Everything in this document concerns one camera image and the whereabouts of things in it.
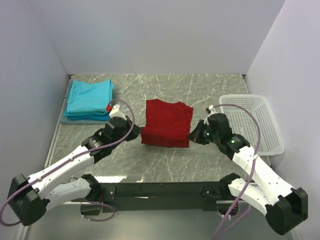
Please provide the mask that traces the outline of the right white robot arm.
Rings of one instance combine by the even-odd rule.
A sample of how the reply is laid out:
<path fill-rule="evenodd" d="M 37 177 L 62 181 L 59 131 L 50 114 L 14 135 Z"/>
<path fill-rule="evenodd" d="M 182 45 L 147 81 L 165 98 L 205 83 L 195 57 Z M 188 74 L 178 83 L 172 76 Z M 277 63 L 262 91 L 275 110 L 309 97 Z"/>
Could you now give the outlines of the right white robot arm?
<path fill-rule="evenodd" d="M 269 226 L 282 236 L 308 219 L 307 192 L 278 176 L 242 135 L 232 132 L 225 114 L 211 113 L 199 120 L 187 138 L 200 145 L 216 144 L 221 153 L 249 175 L 248 180 L 235 173 L 222 178 L 219 181 L 222 198 L 240 197 L 260 211 Z"/>

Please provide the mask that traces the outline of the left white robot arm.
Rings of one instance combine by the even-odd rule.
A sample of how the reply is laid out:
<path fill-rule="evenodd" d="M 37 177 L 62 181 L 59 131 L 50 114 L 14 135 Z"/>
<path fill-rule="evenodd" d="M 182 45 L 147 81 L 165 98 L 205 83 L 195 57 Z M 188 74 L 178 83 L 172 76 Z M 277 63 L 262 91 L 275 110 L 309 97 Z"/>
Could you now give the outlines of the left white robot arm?
<path fill-rule="evenodd" d="M 87 137 L 69 155 L 37 173 L 19 174 L 11 181 L 6 204 L 24 226 L 32 225 L 52 208 L 75 199 L 94 201 L 100 196 L 100 183 L 92 176 L 67 183 L 76 172 L 90 167 L 123 141 L 136 139 L 141 128 L 128 116 L 112 117 L 103 128 Z"/>

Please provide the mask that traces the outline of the red t shirt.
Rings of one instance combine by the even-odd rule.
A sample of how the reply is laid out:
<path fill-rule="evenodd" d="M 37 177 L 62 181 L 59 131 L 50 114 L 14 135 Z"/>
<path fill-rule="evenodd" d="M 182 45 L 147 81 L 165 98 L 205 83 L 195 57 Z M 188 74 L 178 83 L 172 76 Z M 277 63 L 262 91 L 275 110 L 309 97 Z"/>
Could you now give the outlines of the red t shirt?
<path fill-rule="evenodd" d="M 169 103 L 160 99 L 146 101 L 145 126 L 141 143 L 165 148 L 188 148 L 194 109 L 183 102 Z"/>

